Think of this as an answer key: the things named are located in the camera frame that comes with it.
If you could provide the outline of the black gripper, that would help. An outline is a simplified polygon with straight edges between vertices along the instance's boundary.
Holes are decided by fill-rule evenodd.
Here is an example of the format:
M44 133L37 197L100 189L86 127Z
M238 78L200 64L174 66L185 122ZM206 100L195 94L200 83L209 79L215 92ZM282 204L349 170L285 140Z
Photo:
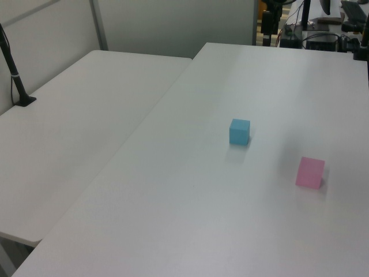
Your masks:
M278 33L278 26L281 18L281 11L268 11L264 10L262 13L261 22L261 33L263 34L263 46L270 46L271 35L276 35Z

